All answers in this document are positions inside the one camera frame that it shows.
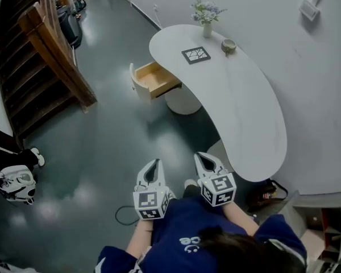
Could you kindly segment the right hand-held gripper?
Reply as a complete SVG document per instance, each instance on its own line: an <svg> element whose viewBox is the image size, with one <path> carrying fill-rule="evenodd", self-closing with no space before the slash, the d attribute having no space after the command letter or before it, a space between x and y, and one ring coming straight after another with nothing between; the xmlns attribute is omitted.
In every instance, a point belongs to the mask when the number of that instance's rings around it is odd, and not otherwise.
<svg viewBox="0 0 341 273"><path fill-rule="evenodd" d="M196 152L194 154L198 185L201 196L212 206L222 206L235 198L235 180L232 172L227 172L223 163L215 156Z"/></svg>

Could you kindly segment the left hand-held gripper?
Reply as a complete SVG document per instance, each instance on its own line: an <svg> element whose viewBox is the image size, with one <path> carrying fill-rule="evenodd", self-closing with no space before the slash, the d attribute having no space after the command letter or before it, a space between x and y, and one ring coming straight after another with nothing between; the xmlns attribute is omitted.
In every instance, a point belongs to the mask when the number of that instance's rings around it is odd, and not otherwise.
<svg viewBox="0 0 341 273"><path fill-rule="evenodd" d="M134 207L141 220L164 218L169 205L169 188L160 159L150 161L139 171L134 190Z"/></svg>

